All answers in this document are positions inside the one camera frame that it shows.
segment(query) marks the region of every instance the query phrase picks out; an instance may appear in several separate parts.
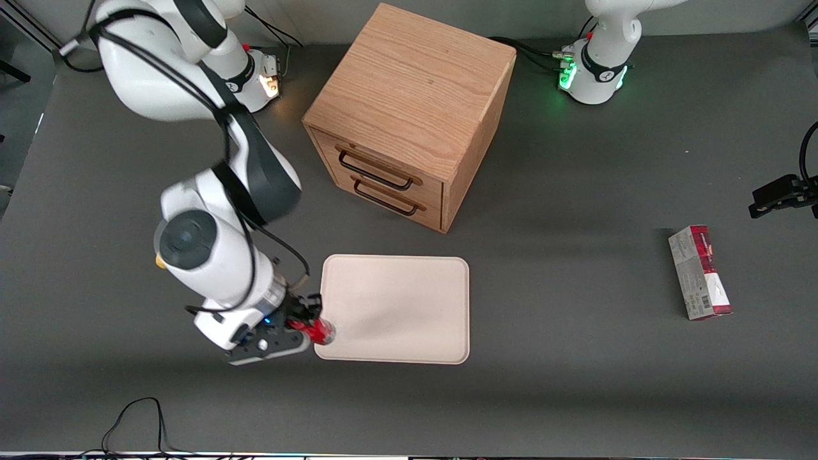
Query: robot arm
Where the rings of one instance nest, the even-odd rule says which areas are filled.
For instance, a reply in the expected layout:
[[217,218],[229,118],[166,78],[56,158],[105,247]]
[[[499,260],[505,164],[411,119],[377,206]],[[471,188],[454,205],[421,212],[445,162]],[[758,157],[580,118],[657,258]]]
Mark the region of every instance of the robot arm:
[[673,7],[687,0],[586,0],[598,25],[591,38],[580,38],[556,52],[564,73],[560,89],[583,104],[608,101],[622,87],[626,61],[642,37],[642,12]]
[[225,18],[242,13],[244,0],[143,0],[173,28],[185,58],[204,62],[251,112],[278,96],[278,60],[245,50]]
[[128,108],[162,121],[216,117],[238,146],[229,160],[161,197],[157,264],[206,298],[193,308],[194,324],[234,364],[296,353],[309,339],[329,343],[333,330],[319,318],[320,299],[291,295],[275,264],[249,238],[247,225],[261,228],[298,203],[301,184],[290,163],[224,81],[185,58],[175,30],[151,6],[109,0],[91,36]]

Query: red and white box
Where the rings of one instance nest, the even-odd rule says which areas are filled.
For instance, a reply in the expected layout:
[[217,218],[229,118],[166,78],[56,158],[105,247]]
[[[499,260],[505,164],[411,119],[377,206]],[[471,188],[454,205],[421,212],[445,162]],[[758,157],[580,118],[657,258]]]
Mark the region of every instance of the red and white box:
[[667,239],[691,321],[733,313],[713,265],[707,225],[691,225]]

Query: drawer handle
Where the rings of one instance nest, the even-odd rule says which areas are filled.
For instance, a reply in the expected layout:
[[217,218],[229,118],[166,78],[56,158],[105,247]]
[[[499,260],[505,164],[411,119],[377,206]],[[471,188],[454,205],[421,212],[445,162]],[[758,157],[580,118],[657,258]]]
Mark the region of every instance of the drawer handle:
[[341,154],[338,155],[338,162],[341,163],[341,166],[345,167],[346,169],[351,169],[352,171],[355,171],[356,173],[360,174],[361,176],[370,178],[370,179],[372,179],[372,180],[374,180],[374,181],[376,181],[378,183],[384,184],[387,187],[391,187],[391,188],[394,188],[395,190],[399,190],[400,192],[406,191],[412,184],[412,178],[407,179],[407,182],[405,184],[403,184],[403,185],[397,185],[394,182],[390,182],[390,181],[388,181],[388,180],[386,180],[384,178],[378,177],[378,176],[374,175],[373,173],[370,173],[368,171],[364,171],[363,169],[358,168],[355,165],[351,165],[351,164],[347,163],[346,161],[344,161],[344,158],[346,158],[346,156],[347,156],[347,151],[342,150]]
[[398,214],[405,215],[405,216],[409,217],[409,216],[415,215],[415,213],[418,210],[418,205],[413,205],[411,207],[411,210],[408,210],[408,211],[402,210],[402,209],[398,208],[396,205],[390,205],[386,201],[383,201],[380,198],[378,198],[377,196],[372,196],[369,193],[364,192],[363,190],[358,188],[359,185],[361,185],[361,181],[355,179],[355,185],[353,186],[353,190],[355,191],[355,193],[357,193],[360,196],[363,196],[367,200],[374,201],[375,203],[383,206],[384,208],[389,208],[389,209],[395,211]]

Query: beige tray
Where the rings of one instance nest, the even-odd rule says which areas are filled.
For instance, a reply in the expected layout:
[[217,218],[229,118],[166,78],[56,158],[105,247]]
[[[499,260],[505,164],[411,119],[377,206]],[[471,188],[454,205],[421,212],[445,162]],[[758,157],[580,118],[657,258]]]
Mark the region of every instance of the beige tray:
[[323,359],[460,364],[469,357],[469,265],[457,257],[332,255],[321,278],[335,340]]

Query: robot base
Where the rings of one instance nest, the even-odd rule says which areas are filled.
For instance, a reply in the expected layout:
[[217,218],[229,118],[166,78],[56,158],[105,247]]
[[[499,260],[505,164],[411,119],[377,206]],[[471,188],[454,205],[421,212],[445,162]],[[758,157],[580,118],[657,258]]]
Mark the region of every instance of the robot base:
[[588,40],[583,38],[562,48],[563,54],[570,53],[569,56],[577,57],[571,61],[562,61],[563,71],[560,73],[557,88],[567,92],[583,104],[595,106],[608,101],[622,87],[622,79],[627,72],[627,67],[608,82],[596,81],[594,74],[583,65],[581,59],[578,59],[587,42]]
[[262,110],[270,101],[281,93],[281,80],[278,75],[278,60],[275,56],[268,56],[259,50],[247,52],[253,59],[253,73],[240,91],[236,85],[227,86],[236,94],[236,99],[247,107],[250,112]]

